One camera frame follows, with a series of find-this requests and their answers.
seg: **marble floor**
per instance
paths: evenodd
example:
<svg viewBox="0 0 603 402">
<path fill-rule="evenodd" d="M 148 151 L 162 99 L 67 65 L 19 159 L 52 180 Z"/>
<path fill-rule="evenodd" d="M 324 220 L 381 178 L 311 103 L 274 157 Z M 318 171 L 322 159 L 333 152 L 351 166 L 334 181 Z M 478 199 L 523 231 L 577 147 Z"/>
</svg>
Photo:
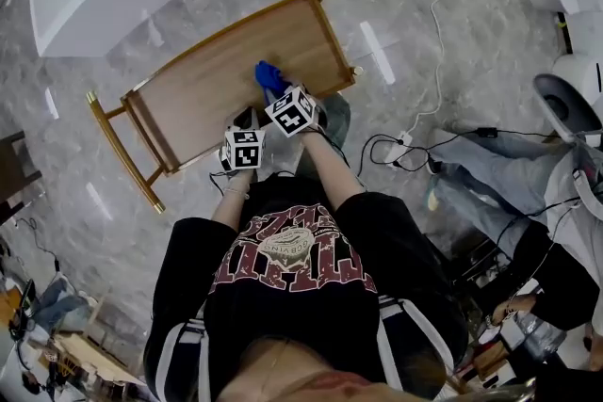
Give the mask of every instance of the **marble floor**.
<svg viewBox="0 0 603 402">
<path fill-rule="evenodd" d="M 108 292 L 101 319 L 116 328 L 124 347 L 141 347 L 151 324 L 157 272 L 171 225 L 181 217 L 206 217 L 220 193 L 208 180 L 219 170 L 206 158 L 156 183 L 168 206 L 158 216 L 125 173 L 101 135 L 86 103 L 94 89 L 107 107 L 166 61 L 228 24 L 278 0 L 173 0 L 140 25 L 105 58 L 39 58 L 28 0 L 0 8 L 0 137 L 23 129 L 33 165 L 43 175 L 28 188 L 22 212 L 38 221 L 40 243 L 56 252 L 73 284 L 99 297 Z M 353 168 L 373 134 L 397 136 L 419 111 L 437 105 L 434 69 L 440 45 L 430 13 L 433 0 L 325 0 L 334 31 L 352 65 L 365 74 L 343 95 L 352 110 L 344 151 Z M 530 91 L 531 78 L 550 69 L 560 45 L 551 15 L 528 0 L 442 0 L 435 8 L 446 53 L 441 69 L 442 108 L 421 119 L 413 132 L 424 145 L 436 125 L 496 125 L 546 131 Z M 372 26 L 394 82 L 375 61 L 360 28 Z M 52 94 L 59 119 L 45 100 Z M 127 121 L 118 134 L 143 172 L 151 156 Z M 273 148 L 276 165 L 298 151 Z M 420 159 L 407 160 L 417 166 Z M 362 179 L 372 190 L 404 199 L 420 228 L 449 249 L 466 226 L 446 208 L 423 206 L 429 174 L 365 163 Z M 35 249 L 25 225 L 0 229 L 39 286 L 54 274 L 52 257 Z"/>
</svg>

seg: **white cable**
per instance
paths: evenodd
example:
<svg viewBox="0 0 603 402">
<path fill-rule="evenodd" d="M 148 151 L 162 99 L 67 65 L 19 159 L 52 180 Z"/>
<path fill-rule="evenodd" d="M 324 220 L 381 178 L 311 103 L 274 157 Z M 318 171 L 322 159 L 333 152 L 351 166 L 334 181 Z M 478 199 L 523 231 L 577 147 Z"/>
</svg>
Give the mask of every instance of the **white cable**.
<svg viewBox="0 0 603 402">
<path fill-rule="evenodd" d="M 438 21 L 437 15 L 435 15 L 435 10 L 434 10 L 435 6 L 440 1 L 441 0 L 434 0 L 432 2 L 432 5 L 430 6 L 430 11 L 432 12 L 432 17 L 433 17 L 433 20 L 435 21 L 435 27 L 437 29 L 437 37 L 440 40 L 440 58 L 438 60 L 437 66 L 435 67 L 435 86 L 437 87 L 437 107 L 432 111 L 419 112 L 416 115 L 415 123 L 413 124 L 413 127 L 410 128 L 408 131 L 406 131 L 406 133 L 409 135 L 416 129 L 416 126 L 418 125 L 418 120 L 421 117 L 430 116 L 431 114 L 435 114 L 442 107 L 442 90 L 440 88 L 440 68 L 442 67 L 442 64 L 444 64 L 444 59 L 446 57 L 446 49 L 444 47 L 444 41 L 442 40 L 442 28 L 440 27 L 440 22 Z"/>
</svg>

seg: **power strip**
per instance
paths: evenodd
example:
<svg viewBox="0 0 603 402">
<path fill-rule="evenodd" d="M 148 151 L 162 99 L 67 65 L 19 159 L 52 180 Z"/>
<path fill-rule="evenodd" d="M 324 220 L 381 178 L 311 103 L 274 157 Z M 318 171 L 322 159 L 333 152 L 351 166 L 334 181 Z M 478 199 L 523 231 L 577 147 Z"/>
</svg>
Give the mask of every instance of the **power strip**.
<svg viewBox="0 0 603 402">
<path fill-rule="evenodd" d="M 401 139 L 406 146 L 402 144 L 392 145 L 392 149 L 389 151 L 389 153 L 384 159 L 385 163 L 387 163 L 387 165 L 391 168 L 395 168 L 392 163 L 404 156 L 404 154 L 408 151 L 408 147 L 413 142 L 413 137 L 409 135 L 406 131 L 402 131 L 399 134 L 398 139 Z"/>
</svg>

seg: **blue object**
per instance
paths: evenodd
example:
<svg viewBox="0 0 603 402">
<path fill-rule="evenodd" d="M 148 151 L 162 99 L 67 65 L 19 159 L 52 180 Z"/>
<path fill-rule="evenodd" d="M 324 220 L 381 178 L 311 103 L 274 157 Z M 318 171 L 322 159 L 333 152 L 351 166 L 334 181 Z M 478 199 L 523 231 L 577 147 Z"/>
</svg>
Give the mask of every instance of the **blue object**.
<svg viewBox="0 0 603 402">
<path fill-rule="evenodd" d="M 281 76 L 281 70 L 268 64 L 265 60 L 261 60 L 259 64 L 255 66 L 255 80 L 262 90 L 264 90 L 266 106 L 270 105 L 268 91 L 270 91 L 276 99 L 281 99 L 285 95 L 286 89 L 291 86 L 291 83 L 285 81 Z"/>
</svg>

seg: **jeans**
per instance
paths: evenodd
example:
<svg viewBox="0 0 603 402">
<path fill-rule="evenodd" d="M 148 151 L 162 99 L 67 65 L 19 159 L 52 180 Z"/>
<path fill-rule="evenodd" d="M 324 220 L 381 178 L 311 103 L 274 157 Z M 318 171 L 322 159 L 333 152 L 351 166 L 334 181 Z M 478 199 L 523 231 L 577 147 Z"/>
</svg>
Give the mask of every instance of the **jeans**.
<svg viewBox="0 0 603 402">
<path fill-rule="evenodd" d="M 53 281 L 42 294 L 33 316 L 36 324 L 48 333 L 52 332 L 66 314 L 79 307 L 88 305 L 86 300 L 77 295 L 68 295 L 59 300 L 58 297 L 63 292 L 67 292 L 67 282 L 65 279 L 59 278 Z"/>
<path fill-rule="evenodd" d="M 343 146 L 350 129 L 350 105 L 341 94 L 334 94 L 322 100 L 322 107 L 327 116 L 325 134 L 339 148 Z M 301 153 L 300 163 L 295 171 L 296 176 L 320 181 L 314 162 L 307 150 Z"/>
<path fill-rule="evenodd" d="M 431 144 L 453 138 L 435 130 Z M 518 214 L 536 213 L 546 206 L 548 178 L 571 146 L 530 141 L 520 135 L 499 133 L 498 137 L 465 135 L 430 150 L 443 162 L 443 173 L 435 182 L 434 195 L 468 219 L 510 257 L 530 225 Z M 483 196 L 497 202 L 492 205 Z M 546 224 L 546 213 L 532 217 Z"/>
</svg>

